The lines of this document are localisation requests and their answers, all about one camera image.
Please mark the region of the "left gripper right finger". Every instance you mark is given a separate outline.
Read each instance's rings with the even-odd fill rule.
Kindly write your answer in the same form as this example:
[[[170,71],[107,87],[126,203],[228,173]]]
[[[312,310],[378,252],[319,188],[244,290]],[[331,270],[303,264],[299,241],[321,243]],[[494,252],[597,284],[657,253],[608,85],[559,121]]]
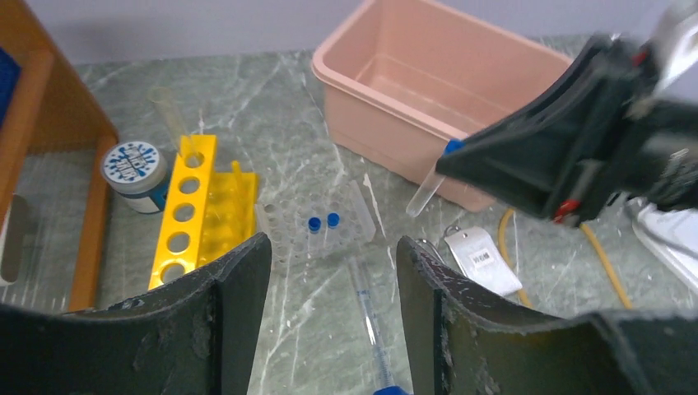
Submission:
[[[513,303],[402,237],[403,329],[417,394],[694,394],[694,311],[565,319]]]

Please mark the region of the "blue capped test tube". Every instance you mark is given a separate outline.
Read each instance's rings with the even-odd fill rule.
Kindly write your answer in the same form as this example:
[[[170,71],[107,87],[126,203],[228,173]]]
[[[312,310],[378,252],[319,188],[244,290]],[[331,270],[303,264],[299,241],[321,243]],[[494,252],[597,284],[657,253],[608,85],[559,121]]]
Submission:
[[[463,140],[452,139],[444,147],[442,156],[446,156],[454,151],[457,151],[464,146]],[[419,216],[425,209],[426,204],[435,195],[440,185],[444,182],[445,177],[436,171],[436,165],[433,165],[430,172],[423,179],[421,185],[412,196],[412,199],[407,204],[406,213],[410,217]]]

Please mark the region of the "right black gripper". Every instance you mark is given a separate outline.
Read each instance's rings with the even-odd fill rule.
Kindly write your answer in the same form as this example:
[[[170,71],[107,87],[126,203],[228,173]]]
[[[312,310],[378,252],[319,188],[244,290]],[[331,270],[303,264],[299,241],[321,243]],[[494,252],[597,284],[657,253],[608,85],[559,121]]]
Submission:
[[[654,44],[594,35],[537,99],[465,139],[435,170],[537,218],[579,226],[618,195],[697,206],[697,106],[663,99]]]

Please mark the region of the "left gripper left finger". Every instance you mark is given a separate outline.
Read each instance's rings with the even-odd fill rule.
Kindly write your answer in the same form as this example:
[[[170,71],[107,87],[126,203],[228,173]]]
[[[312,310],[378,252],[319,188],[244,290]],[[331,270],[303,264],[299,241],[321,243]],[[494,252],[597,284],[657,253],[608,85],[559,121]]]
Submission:
[[[272,266],[256,234],[212,263],[102,310],[1,307],[4,394],[244,394]]]

